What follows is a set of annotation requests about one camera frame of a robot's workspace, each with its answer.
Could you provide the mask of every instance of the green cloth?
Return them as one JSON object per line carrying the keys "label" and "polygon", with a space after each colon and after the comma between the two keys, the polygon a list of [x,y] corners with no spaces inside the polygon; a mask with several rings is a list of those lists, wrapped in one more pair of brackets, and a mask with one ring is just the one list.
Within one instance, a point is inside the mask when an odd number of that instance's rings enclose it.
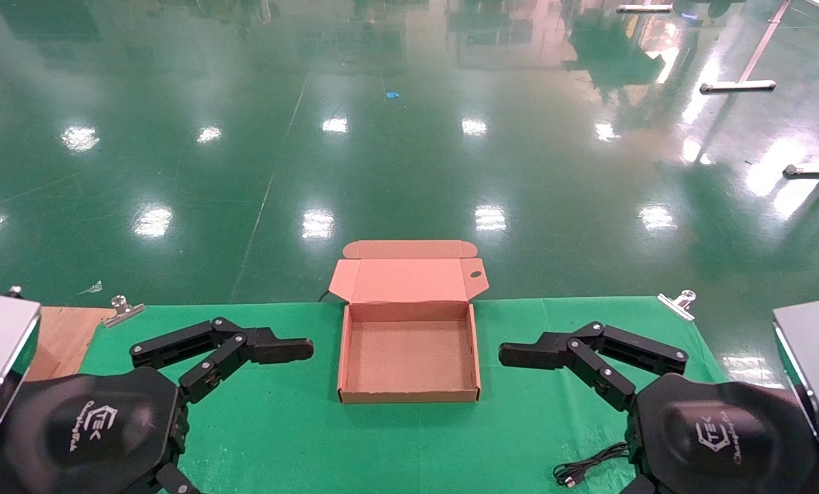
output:
{"label": "green cloth", "polygon": [[[340,404],[341,304],[148,307],[113,329],[100,327],[82,372],[127,372],[132,344],[217,316],[271,327],[280,338],[312,338],[311,360],[246,364],[190,406],[180,468],[209,494],[557,492],[553,467],[623,440],[626,419],[569,371],[500,365],[500,343],[531,343],[542,331],[601,321],[686,350],[691,379],[725,379],[695,325],[654,297],[473,304],[482,372],[478,403]],[[164,373],[176,381],[190,365]],[[639,388],[654,378],[620,363],[615,368]],[[625,460],[613,460],[572,492],[617,494],[632,476]]]}

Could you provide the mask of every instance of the black cable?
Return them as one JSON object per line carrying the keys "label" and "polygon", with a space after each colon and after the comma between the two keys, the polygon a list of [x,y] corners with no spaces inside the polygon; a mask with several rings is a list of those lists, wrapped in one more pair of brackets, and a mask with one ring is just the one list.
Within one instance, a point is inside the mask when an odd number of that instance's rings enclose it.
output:
{"label": "black cable", "polygon": [[628,456],[629,444],[619,442],[611,447],[604,448],[588,460],[557,465],[556,468],[553,469],[553,478],[556,479],[557,484],[570,488],[583,482],[589,469],[601,465],[601,463],[607,462],[607,460],[625,458]]}

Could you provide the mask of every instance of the box lid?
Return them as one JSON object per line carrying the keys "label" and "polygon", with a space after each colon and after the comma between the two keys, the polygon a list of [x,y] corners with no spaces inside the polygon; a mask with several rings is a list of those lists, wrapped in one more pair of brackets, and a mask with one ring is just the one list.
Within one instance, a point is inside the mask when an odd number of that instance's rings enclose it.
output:
{"label": "box lid", "polygon": [[330,293],[349,303],[468,301],[488,288],[476,247],[460,240],[361,240],[346,245]]}

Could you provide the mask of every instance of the robotic arm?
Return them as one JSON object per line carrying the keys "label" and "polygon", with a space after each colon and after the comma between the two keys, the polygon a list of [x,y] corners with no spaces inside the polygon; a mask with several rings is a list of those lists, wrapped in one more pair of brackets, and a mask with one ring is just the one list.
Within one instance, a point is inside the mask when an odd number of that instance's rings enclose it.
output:
{"label": "robotic arm", "polygon": [[[595,351],[660,375],[644,390]],[[792,391],[685,379],[685,351],[591,322],[505,343],[504,366],[568,368],[617,412],[637,478],[622,494],[819,494],[819,444]]]}
{"label": "robotic arm", "polygon": [[[156,369],[212,351],[174,385]],[[312,357],[309,340],[224,317],[134,344],[136,369],[23,384],[0,424],[0,494],[201,494],[177,469],[188,403],[243,363]]]}

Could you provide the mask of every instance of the green epoxy floor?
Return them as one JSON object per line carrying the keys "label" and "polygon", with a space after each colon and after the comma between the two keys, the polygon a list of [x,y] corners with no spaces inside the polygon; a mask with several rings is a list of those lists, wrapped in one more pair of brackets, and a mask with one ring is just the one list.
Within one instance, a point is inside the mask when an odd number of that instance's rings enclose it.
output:
{"label": "green epoxy floor", "polygon": [[774,93],[703,96],[779,0],[618,3],[0,0],[0,290],[313,301],[350,241],[463,238],[488,298],[693,289],[778,384],[770,310],[819,299],[819,182],[781,176],[819,160],[819,22],[783,19]]}

